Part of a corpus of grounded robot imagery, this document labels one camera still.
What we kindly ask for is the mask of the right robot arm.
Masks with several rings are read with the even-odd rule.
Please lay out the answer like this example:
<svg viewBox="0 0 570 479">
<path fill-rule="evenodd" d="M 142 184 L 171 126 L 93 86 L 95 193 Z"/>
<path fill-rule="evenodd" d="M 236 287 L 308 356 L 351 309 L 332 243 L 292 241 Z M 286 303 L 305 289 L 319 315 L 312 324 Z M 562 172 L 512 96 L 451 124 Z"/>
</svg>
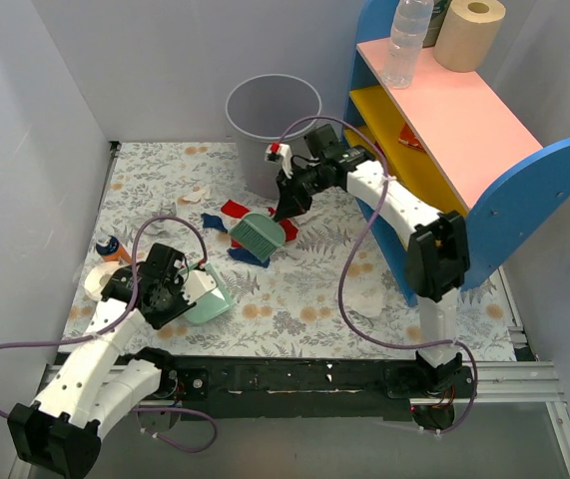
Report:
<svg viewBox="0 0 570 479">
<path fill-rule="evenodd" d="M 281 167 L 277 220 L 306 213 L 313 195 L 329 188 L 340 188 L 374 210 L 370 220 L 391 228 L 404 248 L 404 280 L 417 296 L 424 343 L 416 352 L 424 364 L 416 372 L 417 386 L 428 396 L 443 394 L 461 364 L 455 319 L 470 267 L 463 215 L 445 214 L 420 200 L 386 176 L 383 164 L 366 148 L 342 144 L 329 125 L 310 131 L 304 141 L 313 157 L 305 168 L 294 163 L 287 144 L 266 149 L 266 161 Z"/>
</svg>

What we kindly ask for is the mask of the green plastic dustpan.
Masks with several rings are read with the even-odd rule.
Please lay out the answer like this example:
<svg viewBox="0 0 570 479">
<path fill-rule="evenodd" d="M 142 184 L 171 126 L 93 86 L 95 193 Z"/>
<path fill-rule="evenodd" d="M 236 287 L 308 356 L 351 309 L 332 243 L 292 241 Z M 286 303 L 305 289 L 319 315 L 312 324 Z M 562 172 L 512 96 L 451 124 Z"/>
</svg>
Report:
<svg viewBox="0 0 570 479">
<path fill-rule="evenodd" d="M 218 287 L 224 297 L 223 299 L 218 299 L 215 297 L 203 298 L 195 303 L 188 303 L 188 306 L 190 308 L 182 313 L 181 317 L 192 325 L 202 325 L 228 311 L 232 306 L 233 300 L 224 282 L 211 264 L 207 263 L 201 268 L 192 265 L 190 267 L 190 271 L 192 269 L 209 271 L 217 280 Z M 184 279 L 187 278 L 189 272 L 184 273 Z"/>
</svg>

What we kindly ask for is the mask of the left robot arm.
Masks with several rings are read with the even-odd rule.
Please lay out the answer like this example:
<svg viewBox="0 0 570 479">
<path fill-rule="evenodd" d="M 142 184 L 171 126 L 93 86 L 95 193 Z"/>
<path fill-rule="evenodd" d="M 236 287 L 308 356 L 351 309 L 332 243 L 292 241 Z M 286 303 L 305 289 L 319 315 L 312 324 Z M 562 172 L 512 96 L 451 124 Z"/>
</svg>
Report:
<svg viewBox="0 0 570 479">
<path fill-rule="evenodd" d="M 164 326 L 216 288 L 203 265 L 188 267 L 183 259 L 181 252 L 155 244 L 144 261 L 111 275 L 84 336 L 56 377 L 31 404 L 16 404 L 9 413 L 19 459 L 65 478 L 84 478 L 107 434 L 142 399 L 165 399 L 176 391 L 178 376 L 158 354 L 131 360 L 113 380 L 107 376 L 139 329 Z"/>
</svg>

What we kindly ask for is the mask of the green hand brush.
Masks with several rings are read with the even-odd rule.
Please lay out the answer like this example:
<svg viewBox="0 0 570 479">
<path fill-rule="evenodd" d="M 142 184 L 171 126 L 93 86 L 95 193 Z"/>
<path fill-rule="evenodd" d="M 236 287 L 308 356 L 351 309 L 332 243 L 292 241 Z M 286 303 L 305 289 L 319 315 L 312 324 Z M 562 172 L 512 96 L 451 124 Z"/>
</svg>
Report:
<svg viewBox="0 0 570 479">
<path fill-rule="evenodd" d="M 267 261 L 285 243 L 285 230 L 272 217 L 259 212 L 245 214 L 229 235 L 260 262 Z"/>
</svg>

